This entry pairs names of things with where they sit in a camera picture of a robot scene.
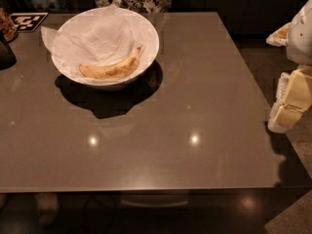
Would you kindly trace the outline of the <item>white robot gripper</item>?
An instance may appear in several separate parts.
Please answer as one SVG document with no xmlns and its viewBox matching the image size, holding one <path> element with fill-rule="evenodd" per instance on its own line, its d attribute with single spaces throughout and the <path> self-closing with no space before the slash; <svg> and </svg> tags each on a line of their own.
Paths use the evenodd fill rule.
<svg viewBox="0 0 312 234">
<path fill-rule="evenodd" d="M 283 134 L 290 130 L 312 105 L 312 0 L 308 0 L 293 17 L 266 38 L 266 43 L 283 47 L 287 57 L 297 64 L 291 74 L 283 72 L 278 81 L 276 101 L 268 121 L 268 129 Z"/>
</svg>

